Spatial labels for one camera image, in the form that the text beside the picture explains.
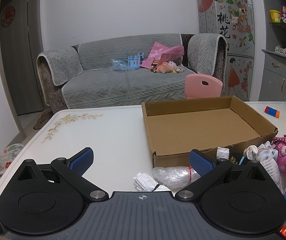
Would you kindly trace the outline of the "small white roll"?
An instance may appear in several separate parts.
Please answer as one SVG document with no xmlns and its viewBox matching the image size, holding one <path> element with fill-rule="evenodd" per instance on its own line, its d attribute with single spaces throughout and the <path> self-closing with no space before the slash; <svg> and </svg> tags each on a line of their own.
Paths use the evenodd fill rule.
<svg viewBox="0 0 286 240">
<path fill-rule="evenodd" d="M 228 148 L 218 147 L 216 152 L 217 159 L 226 159 L 230 157 L 230 150 Z"/>
</svg>

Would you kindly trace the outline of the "black sock blue tie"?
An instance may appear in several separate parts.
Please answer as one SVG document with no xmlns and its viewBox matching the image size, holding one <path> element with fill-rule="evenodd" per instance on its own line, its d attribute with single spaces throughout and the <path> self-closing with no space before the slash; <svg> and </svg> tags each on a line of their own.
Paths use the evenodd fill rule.
<svg viewBox="0 0 286 240">
<path fill-rule="evenodd" d="M 231 161 L 233 165 L 246 165 L 249 162 L 249 159 L 241 153 L 231 153 L 229 155 L 229 161 Z"/>
</svg>

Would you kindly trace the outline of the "clear plastic bag bundle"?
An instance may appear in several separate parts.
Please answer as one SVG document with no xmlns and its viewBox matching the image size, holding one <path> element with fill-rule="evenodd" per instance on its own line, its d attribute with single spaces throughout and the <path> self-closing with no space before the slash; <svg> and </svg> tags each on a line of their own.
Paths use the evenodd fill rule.
<svg viewBox="0 0 286 240">
<path fill-rule="evenodd" d="M 193 168 L 187 166 L 155 167 L 151 174 L 155 181 L 172 191 L 182 189 L 200 178 Z"/>
</svg>

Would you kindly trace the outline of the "white grey knit sock bundle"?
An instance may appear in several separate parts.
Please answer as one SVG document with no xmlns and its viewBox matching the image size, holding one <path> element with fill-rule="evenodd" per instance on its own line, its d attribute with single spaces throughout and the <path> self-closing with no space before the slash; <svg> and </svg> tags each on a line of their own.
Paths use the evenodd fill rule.
<svg viewBox="0 0 286 240">
<path fill-rule="evenodd" d="M 278 150 L 274 149 L 270 141 L 258 147 L 256 160 L 264 167 L 278 188 L 281 187 L 281 175 L 277 165 Z"/>
</svg>

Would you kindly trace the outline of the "white cloth bundle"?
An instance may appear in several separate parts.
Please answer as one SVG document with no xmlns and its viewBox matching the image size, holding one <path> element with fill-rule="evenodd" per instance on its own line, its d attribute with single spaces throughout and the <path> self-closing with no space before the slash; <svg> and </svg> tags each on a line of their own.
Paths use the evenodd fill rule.
<svg viewBox="0 0 286 240">
<path fill-rule="evenodd" d="M 157 183 L 149 174 L 146 173 L 138 173 L 133 178 L 133 180 L 136 191 L 142 191 L 142 192 L 170 191 L 168 187 Z"/>
</svg>

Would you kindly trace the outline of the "colourful toy block stick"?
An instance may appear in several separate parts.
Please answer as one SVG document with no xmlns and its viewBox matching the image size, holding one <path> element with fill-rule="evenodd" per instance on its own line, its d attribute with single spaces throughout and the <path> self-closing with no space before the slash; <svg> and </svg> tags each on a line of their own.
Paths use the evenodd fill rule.
<svg viewBox="0 0 286 240">
<path fill-rule="evenodd" d="M 264 113 L 267 115 L 273 116 L 275 118 L 279 118 L 280 112 L 272 107 L 266 106 L 264 109 Z"/>
</svg>

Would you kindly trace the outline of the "brown cardboard box tray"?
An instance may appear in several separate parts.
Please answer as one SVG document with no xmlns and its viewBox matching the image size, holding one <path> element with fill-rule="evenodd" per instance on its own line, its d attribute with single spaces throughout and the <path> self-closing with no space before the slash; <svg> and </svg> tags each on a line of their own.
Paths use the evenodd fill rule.
<svg viewBox="0 0 286 240">
<path fill-rule="evenodd" d="M 216 158 L 218 147 L 243 153 L 271 141 L 278 128 L 239 98 L 142 103 L 154 167 L 189 166 L 191 150 Z"/>
</svg>

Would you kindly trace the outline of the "round floral floor mat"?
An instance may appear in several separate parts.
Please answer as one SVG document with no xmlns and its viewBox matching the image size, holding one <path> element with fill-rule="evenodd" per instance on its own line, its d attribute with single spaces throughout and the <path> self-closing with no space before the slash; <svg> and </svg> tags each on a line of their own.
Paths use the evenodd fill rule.
<svg viewBox="0 0 286 240">
<path fill-rule="evenodd" d="M 0 176 L 5 173 L 23 148 L 24 145 L 22 144 L 13 144 L 3 150 L 0 154 Z"/>
</svg>

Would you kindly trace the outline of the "pink plastic chair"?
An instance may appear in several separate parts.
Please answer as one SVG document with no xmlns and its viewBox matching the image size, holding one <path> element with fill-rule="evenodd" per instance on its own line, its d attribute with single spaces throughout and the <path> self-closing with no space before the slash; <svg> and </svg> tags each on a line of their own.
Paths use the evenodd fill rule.
<svg viewBox="0 0 286 240">
<path fill-rule="evenodd" d="M 185 78 L 187 99 L 217 98 L 221 96 L 222 89 L 222 81 L 210 75 L 189 74 Z"/>
</svg>

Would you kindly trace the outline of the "grey cabinet with shelves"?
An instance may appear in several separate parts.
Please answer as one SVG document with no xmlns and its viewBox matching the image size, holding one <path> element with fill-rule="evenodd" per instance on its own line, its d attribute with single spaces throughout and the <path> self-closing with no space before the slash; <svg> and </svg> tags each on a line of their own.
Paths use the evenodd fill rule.
<svg viewBox="0 0 286 240">
<path fill-rule="evenodd" d="M 281 11 L 286 0 L 263 0 L 266 15 L 266 45 L 260 101 L 286 101 L 286 55 L 276 48 L 286 48 L 286 23 L 274 23 L 270 10 Z"/>
</svg>

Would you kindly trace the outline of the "grey covered sofa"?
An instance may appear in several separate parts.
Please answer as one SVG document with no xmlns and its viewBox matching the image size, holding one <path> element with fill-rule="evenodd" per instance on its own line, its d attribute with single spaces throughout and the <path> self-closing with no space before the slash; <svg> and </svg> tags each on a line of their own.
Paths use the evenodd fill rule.
<svg viewBox="0 0 286 240">
<path fill-rule="evenodd" d="M 125 59 L 148 56 L 155 44 L 184 52 L 170 73 L 134 69 Z M 53 112 L 186 98 L 185 79 L 205 74 L 225 81 L 227 41 L 219 34 L 148 34 L 110 38 L 41 52 L 37 72 L 45 103 Z"/>
</svg>

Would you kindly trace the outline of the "orange plush toy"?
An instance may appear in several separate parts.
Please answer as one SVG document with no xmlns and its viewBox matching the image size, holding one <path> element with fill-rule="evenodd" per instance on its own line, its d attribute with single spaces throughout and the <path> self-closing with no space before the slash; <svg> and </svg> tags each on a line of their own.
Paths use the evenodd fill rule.
<svg viewBox="0 0 286 240">
<path fill-rule="evenodd" d="M 156 68 L 156 72 L 161 74 L 174 73 L 176 68 L 177 65 L 173 61 L 163 62 Z"/>
</svg>

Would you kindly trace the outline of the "blue toy castle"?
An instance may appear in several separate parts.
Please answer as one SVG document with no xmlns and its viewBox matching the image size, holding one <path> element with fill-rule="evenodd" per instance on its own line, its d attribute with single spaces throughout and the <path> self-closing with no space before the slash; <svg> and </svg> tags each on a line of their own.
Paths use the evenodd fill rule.
<svg viewBox="0 0 286 240">
<path fill-rule="evenodd" d="M 115 71 L 127 71 L 137 70 L 144 61 L 144 53 L 137 53 L 135 56 L 129 56 L 126 61 L 111 60 L 112 70 Z"/>
</svg>

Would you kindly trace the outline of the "pink plastic bag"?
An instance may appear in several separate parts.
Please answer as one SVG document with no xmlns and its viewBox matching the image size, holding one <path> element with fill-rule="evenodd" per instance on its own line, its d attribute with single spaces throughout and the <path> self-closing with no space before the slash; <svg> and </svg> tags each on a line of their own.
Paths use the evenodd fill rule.
<svg viewBox="0 0 286 240">
<path fill-rule="evenodd" d="M 140 67 L 150 69 L 153 61 L 158 61 L 157 66 L 159 66 L 163 62 L 181 59 L 183 56 L 183 45 L 167 47 L 159 42 L 154 42 L 148 57 L 144 59 L 142 64 L 140 64 Z"/>
</svg>

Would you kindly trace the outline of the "dark grey door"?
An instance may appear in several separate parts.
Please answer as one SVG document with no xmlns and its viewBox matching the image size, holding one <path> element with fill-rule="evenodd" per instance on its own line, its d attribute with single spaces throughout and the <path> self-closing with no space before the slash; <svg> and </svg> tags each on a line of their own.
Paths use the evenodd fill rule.
<svg viewBox="0 0 286 240">
<path fill-rule="evenodd" d="M 16 115 L 44 109 L 36 58 L 43 50 L 40 0 L 1 0 L 3 68 Z"/>
</svg>

